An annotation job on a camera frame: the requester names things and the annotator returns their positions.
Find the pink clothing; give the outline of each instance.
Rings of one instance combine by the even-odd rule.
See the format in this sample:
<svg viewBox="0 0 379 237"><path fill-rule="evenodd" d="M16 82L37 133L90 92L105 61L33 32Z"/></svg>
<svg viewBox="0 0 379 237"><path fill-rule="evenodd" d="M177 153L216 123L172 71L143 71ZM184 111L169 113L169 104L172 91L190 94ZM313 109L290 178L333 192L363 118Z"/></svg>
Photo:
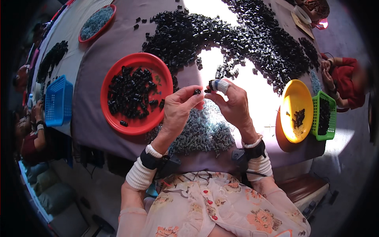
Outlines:
<svg viewBox="0 0 379 237"><path fill-rule="evenodd" d="M236 236L310 235L308 221L272 177L251 189L230 174L199 171L165 178L157 190L149 214L121 211L118 237L207 237L216 225Z"/></svg>

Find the purple tablecloth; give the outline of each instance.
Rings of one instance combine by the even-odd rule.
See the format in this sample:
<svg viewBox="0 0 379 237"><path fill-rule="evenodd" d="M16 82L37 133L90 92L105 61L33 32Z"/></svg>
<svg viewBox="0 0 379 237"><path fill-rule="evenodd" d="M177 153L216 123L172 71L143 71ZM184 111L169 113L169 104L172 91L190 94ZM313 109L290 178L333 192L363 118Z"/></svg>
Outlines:
<svg viewBox="0 0 379 237"><path fill-rule="evenodd" d="M284 0L265 1L271 2L273 10L281 27L283 27L295 39L307 37L300 29L296 28L291 17L291 5ZM116 17L108 30L91 46L88 47L75 84L74 97L72 101L72 132L74 139L81 145L103 150L114 155L136 160L146 146L145 135L125 136L113 130L105 120L100 107L100 89L105 75L111 66L120 58L142 50L141 45L145 41L145 33L153 35L156 24L139 23L139 29L134 30L135 19L149 19L159 12L165 10L173 11L177 5L183 5L190 13L199 13L215 17L220 15L221 19L236 24L236 16L231 13L227 5L220 0L200 1L193 0L184 4L182 1L176 3L174 0L156 0L144 2L140 0L115 0L117 7ZM201 53L204 69L199 71L196 66L185 67L178 72L179 86L207 85L214 78L218 64L222 64L222 55L219 48L210 51L203 50ZM273 167L291 165L311 158L321 156L324 153L325 142L316 141L313 135L309 135L299 144L290 143L284 136L278 120L278 110L281 104L279 98L273 93L272 87L266 83L266 79L260 73L258 76L252 74L253 63L247 61L246 66L238 65L240 74L234 81L243 87L248 93L250 114L257 132L264 135L267 152ZM310 76L304 75L300 78L312 91ZM240 135L235 132L237 147L241 146ZM186 157L181 157L185 167L192 170L201 170L217 166L220 163L223 170L230 170L230 152L222 153L219 158L214 157L213 152L194 152Z"/></svg>

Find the green plastic basket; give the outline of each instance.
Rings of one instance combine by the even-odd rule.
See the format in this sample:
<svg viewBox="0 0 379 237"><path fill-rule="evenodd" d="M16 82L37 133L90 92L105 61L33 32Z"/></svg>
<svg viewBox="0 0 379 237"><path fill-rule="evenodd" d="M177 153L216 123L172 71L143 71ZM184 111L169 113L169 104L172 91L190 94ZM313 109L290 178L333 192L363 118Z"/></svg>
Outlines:
<svg viewBox="0 0 379 237"><path fill-rule="evenodd" d="M324 100L329 101L329 105L330 105L329 128L326 132L326 135L318 134L318 120L320 116L320 113L318 111L320 108L320 105L319 105L320 98L323 98ZM335 134L335 124L336 124L336 118L337 118L337 106L336 106L335 100L322 91L319 91L316 96L313 96L312 100L313 100L313 123L312 123L312 128L311 128L312 134L316 136L317 141L332 140Z"/></svg>

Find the red plate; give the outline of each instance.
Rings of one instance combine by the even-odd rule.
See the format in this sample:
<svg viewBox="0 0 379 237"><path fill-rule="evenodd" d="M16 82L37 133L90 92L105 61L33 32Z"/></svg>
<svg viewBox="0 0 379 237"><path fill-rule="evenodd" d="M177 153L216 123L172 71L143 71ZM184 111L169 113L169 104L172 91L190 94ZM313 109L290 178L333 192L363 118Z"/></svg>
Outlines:
<svg viewBox="0 0 379 237"><path fill-rule="evenodd" d="M100 104L105 119L120 133L126 135L140 135L152 130L162 121L163 110L161 110L158 105L154 107L148 105L147 110L150 114L143 119L127 118L121 113L111 115L108 108L108 86L111 84L114 75L122 74L122 66L133 67L132 72L139 67L141 67L142 70L147 68L151 71L153 82L157 84L157 90L150 91L149 101L158 100L158 105L162 99L165 99L166 96L173 93L171 73L166 64L157 56L150 53L133 53L116 62L106 74L100 92ZM127 122L128 127L120 125L121 120Z"/></svg>
<svg viewBox="0 0 379 237"><path fill-rule="evenodd" d="M109 23L111 23L111 21L112 21L112 19L114 18L114 14L116 13L116 6L115 5L113 5L113 4L110 4L110 5L106 5L106 6L104 6L104 7L102 7L102 8L106 8L106 7L108 7L108 6L111 6L112 8L113 8L113 14L112 14L112 16L111 16L111 18L109 18L109 20L107 21L107 23L105 23L105 25L96 33L96 34L94 34L91 38L89 38L89 39L86 39L86 40L82 40L81 39L81 37L80 37L80 33L81 33L81 30L80 30L80 32L79 32L79 36L78 36L78 39L79 39L79 42L81 42L81 43L84 43L84 42L88 42L88 41L90 41L90 40L93 40L94 38L96 38L103 30L105 30L106 29L106 27L109 25Z"/></svg>

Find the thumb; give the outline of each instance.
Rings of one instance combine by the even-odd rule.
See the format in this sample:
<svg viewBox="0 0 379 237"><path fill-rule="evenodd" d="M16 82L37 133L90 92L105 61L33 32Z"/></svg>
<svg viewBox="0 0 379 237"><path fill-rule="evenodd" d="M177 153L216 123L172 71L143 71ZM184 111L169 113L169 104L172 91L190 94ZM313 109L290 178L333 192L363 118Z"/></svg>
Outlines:
<svg viewBox="0 0 379 237"><path fill-rule="evenodd" d="M182 105L185 106L187 109L193 109L198 103L200 103L204 99L204 96L202 94L197 94L194 96L191 96L186 102L184 102Z"/></svg>
<svg viewBox="0 0 379 237"><path fill-rule="evenodd" d="M205 94L205 98L212 100L220 108L227 106L226 105L226 101L219 94L216 94L216 93L207 93L207 94Z"/></svg>

